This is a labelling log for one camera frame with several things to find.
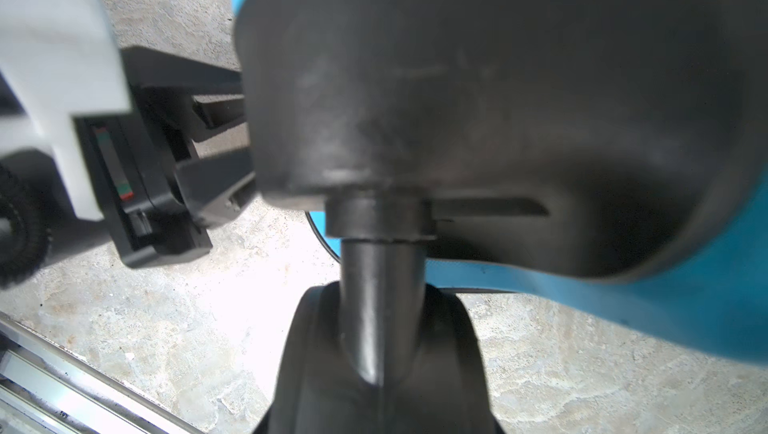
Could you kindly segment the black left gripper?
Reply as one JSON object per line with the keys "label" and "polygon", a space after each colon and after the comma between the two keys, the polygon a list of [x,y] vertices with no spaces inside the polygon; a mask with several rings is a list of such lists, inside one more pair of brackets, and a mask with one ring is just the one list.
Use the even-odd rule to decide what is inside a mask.
{"label": "black left gripper", "polygon": [[255,197],[248,149],[195,149],[244,123],[241,75],[145,47],[121,60],[129,112],[75,123],[95,198],[127,267],[195,261]]}

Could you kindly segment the blue suitcase black lining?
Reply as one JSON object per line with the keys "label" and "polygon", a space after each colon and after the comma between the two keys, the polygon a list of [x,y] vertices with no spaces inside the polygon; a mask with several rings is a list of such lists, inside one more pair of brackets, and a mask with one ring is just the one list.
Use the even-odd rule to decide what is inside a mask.
{"label": "blue suitcase black lining", "polygon": [[340,278],[261,433],[497,433],[479,290],[767,361],[767,0],[232,0],[259,193]]}

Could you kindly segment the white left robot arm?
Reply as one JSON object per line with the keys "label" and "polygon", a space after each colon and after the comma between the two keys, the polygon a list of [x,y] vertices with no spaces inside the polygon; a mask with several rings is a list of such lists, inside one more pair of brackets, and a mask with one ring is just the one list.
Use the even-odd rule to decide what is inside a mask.
{"label": "white left robot arm", "polygon": [[240,74],[119,48],[101,0],[1,0],[1,284],[105,243],[129,268],[207,255],[254,199]]}

